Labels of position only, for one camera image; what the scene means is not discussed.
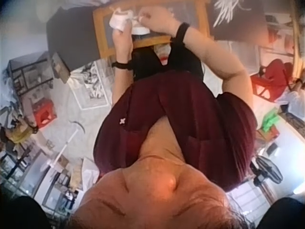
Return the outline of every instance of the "black and white painting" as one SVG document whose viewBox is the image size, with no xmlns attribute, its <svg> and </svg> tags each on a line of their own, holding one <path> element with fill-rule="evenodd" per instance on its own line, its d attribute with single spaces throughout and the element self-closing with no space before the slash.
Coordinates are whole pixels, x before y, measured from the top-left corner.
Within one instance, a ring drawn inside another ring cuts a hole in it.
<svg viewBox="0 0 305 229">
<path fill-rule="evenodd" d="M 91 62 L 71 72 L 67 83 L 81 110 L 106 107 L 110 104 L 100 71 L 103 69 L 98 69 L 96 62 Z"/>
<path fill-rule="evenodd" d="M 260 0 L 211 0 L 207 6 L 210 33 L 215 40 L 268 43 L 268 29 Z"/>
</svg>

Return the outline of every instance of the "black pants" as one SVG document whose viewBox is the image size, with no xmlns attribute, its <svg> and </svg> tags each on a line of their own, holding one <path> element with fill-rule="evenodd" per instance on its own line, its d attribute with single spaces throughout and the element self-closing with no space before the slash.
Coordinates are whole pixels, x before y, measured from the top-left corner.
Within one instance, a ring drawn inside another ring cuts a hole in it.
<svg viewBox="0 0 305 229">
<path fill-rule="evenodd" d="M 168 63 L 163 66 L 151 47 L 138 48 L 132 52 L 134 81 L 168 70 L 188 71 L 203 80 L 201 61 L 183 45 L 171 43 Z"/>
</svg>

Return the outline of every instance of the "wooden picture frame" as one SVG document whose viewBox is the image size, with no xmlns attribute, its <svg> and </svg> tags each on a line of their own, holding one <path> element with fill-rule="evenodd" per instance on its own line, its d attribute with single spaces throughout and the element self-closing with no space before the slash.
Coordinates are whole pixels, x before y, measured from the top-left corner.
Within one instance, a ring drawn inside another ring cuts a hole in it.
<svg viewBox="0 0 305 229">
<path fill-rule="evenodd" d="M 144 7 L 150 5 L 162 5 L 168 3 L 194 2 L 196 10 L 196 18 L 198 19 L 198 29 L 204 35 L 210 37 L 210 28 L 208 23 L 206 4 L 210 0 L 128 0 L 112 4 L 109 7 L 98 8 L 93 12 L 93 20 L 95 27 L 96 39 L 99 47 L 100 57 L 106 58 L 115 54 L 115 48 L 109 47 L 107 38 L 105 36 L 106 30 L 104 26 L 104 17 L 113 14 L 112 9 L 120 7 L 122 10 L 128 10 L 135 7 Z M 169 43 L 171 37 L 167 35 L 160 35 L 133 42 L 134 48 L 141 48 L 152 46 L 156 44 Z"/>
</svg>

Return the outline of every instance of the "hand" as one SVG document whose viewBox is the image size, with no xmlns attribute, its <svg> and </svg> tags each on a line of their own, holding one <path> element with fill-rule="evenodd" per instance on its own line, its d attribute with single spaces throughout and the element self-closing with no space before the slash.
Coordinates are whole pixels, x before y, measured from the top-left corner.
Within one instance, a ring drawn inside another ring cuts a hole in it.
<svg viewBox="0 0 305 229">
<path fill-rule="evenodd" d="M 172 13 L 160 6 L 143 7 L 139 12 L 139 22 L 148 29 L 175 37 L 181 22 Z"/>
<path fill-rule="evenodd" d="M 116 60 L 120 63 L 128 63 L 132 58 L 132 22 L 127 21 L 124 31 L 113 30 L 112 39 L 116 50 Z"/>
</svg>

